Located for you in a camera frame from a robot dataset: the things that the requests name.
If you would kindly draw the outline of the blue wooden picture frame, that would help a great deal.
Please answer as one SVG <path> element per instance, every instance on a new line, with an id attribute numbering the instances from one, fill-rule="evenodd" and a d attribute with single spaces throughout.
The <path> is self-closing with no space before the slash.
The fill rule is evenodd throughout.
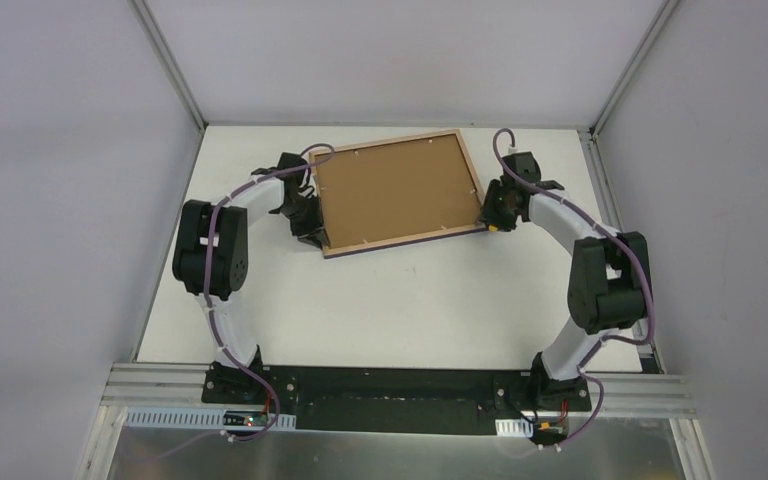
<path id="1" fill-rule="evenodd" d="M 326 258 L 477 233 L 485 190 L 457 129 L 310 153 Z"/>

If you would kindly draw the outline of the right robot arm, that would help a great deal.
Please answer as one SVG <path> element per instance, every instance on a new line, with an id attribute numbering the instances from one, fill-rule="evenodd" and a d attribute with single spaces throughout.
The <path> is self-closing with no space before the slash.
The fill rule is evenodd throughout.
<path id="1" fill-rule="evenodd" d="M 511 152 L 498 160 L 503 173 L 488 186 L 479 222 L 503 232 L 531 223 L 571 257 L 569 318 L 535 356 L 526 383 L 532 404 L 550 410 L 583 388 L 581 372 L 603 343 L 621 340 L 621 331 L 648 317 L 648 245 L 638 232 L 600 224 L 559 183 L 543 180 L 532 153 Z"/>

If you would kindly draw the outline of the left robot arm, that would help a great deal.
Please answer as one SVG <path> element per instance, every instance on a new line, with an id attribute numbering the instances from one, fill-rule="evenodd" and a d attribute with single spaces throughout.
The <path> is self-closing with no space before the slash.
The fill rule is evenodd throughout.
<path id="1" fill-rule="evenodd" d="M 253 404 L 272 388 L 252 366 L 259 344 L 240 313 L 238 292 L 249 272 L 249 228 L 267 215 L 289 220 L 290 233 L 316 248 L 329 244 L 314 169 L 333 158 L 313 159 L 325 143 L 301 153 L 284 152 L 274 167 L 259 168 L 231 193 L 211 201 L 189 200 L 179 217 L 172 272 L 203 309 L 218 366 L 233 370 L 226 389 L 241 404 Z"/>

